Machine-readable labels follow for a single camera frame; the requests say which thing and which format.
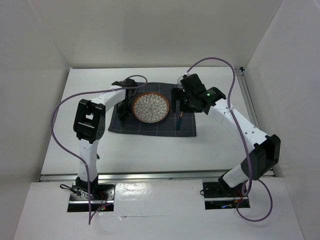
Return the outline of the floral patterned ceramic plate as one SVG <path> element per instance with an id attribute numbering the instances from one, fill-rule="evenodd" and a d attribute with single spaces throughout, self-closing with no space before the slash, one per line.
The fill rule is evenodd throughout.
<path id="1" fill-rule="evenodd" d="M 169 113 L 170 104 L 160 93 L 145 92 L 132 104 L 133 115 L 141 122 L 153 124 L 162 121 Z"/>

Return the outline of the clear drinking glass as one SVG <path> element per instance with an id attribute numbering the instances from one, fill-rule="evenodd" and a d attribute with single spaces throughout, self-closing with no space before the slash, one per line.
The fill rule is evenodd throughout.
<path id="1" fill-rule="evenodd" d="M 183 75 L 183 76 L 180 76 L 178 79 L 177 79 L 177 87 L 178 88 L 183 88 L 183 85 L 182 85 L 182 80 L 184 79 L 184 78 L 186 78 L 187 76 L 186 75 Z"/>

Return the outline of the gold fork green handle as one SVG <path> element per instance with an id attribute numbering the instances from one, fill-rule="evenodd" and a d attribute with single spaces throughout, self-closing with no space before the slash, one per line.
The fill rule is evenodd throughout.
<path id="1" fill-rule="evenodd" d="M 121 122 L 121 126 L 123 127 L 125 125 L 125 121 L 126 121 L 126 116 L 125 115 L 121 115 L 119 117 L 119 120 Z"/>

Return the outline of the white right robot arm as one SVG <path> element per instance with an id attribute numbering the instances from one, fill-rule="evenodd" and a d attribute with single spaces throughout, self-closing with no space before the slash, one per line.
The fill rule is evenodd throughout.
<path id="1" fill-rule="evenodd" d="M 218 88 L 207 89 L 197 74 L 185 74 L 180 87 L 171 90 L 171 106 L 179 101 L 180 110 L 185 113 L 202 112 L 219 122 L 244 146 L 245 159 L 218 179 L 218 190 L 223 196 L 230 196 L 241 186 L 241 193 L 247 196 L 253 181 L 258 181 L 279 161 L 280 138 L 267 135 L 231 105 L 231 95 L 225 95 Z"/>

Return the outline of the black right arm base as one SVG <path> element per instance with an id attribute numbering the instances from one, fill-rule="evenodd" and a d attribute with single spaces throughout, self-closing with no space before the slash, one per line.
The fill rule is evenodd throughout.
<path id="1" fill-rule="evenodd" d="M 220 182 L 203 182 L 200 195 L 205 198 L 243 198 L 242 184 L 230 188 Z"/>

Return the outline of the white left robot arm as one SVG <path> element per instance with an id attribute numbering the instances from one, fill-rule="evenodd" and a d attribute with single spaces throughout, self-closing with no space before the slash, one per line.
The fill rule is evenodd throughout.
<path id="1" fill-rule="evenodd" d="M 98 184 L 97 153 L 98 143 L 106 130 L 106 113 L 115 108 L 115 115 L 124 125 L 131 113 L 131 99 L 137 94 L 138 84 L 132 78 L 115 81 L 111 91 L 91 100 L 82 99 L 78 103 L 73 130 L 79 140 L 81 158 L 76 177 L 76 187 L 88 200 L 99 198 L 103 191 Z"/>

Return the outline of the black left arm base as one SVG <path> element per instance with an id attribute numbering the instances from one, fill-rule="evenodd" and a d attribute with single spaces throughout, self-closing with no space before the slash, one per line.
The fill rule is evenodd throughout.
<path id="1" fill-rule="evenodd" d="M 116 185 L 98 184 L 95 188 L 90 189 L 88 193 L 83 187 L 77 187 L 75 184 L 68 186 L 60 184 L 59 187 L 70 192 L 70 204 L 87 204 L 90 200 L 92 204 L 108 204 L 113 203 L 115 198 Z"/>

